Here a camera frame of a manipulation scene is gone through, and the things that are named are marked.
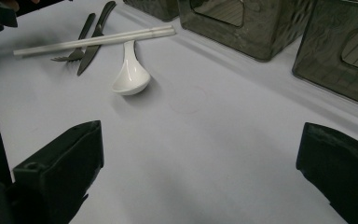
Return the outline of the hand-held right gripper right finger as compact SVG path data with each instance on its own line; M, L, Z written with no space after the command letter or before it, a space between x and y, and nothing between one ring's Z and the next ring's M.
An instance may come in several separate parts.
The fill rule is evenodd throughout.
M296 168L348 224L358 224L358 140L307 122Z

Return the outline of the white ceramic spoon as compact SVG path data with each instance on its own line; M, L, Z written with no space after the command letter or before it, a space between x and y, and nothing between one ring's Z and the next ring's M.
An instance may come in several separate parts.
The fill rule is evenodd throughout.
M141 92L150 82L150 74L136 57L135 41L124 43L124 60L115 79L112 90L120 95L133 95Z

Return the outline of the dark metal fork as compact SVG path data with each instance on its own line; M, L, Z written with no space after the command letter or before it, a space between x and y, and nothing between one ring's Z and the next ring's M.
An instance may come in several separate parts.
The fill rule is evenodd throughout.
M88 15L86 22L83 25L83 28L80 32L79 37L78 37L79 40L86 38L86 36L90 30L90 27L95 20L95 17L96 17L96 15L94 13L90 13ZM73 61L80 60L83 56L84 56L84 52L83 52L82 48L79 47L79 48L74 49L74 51L72 53L70 53L68 56L52 58L52 61L53 62L73 62Z

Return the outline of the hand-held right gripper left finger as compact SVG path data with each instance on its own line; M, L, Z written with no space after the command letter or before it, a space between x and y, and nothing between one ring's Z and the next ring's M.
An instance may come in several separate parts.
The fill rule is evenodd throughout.
M69 224L102 168L100 121L62 133L13 169L21 224Z

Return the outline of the smoky transparent plastic bin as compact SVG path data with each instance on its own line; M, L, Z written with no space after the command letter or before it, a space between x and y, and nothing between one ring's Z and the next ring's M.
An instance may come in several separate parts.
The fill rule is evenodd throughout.
M293 74L358 102L358 0L316 0Z
M183 28L267 62L301 36L315 0L178 0Z
M179 16L177 0L123 0L123 2L161 21L172 21Z

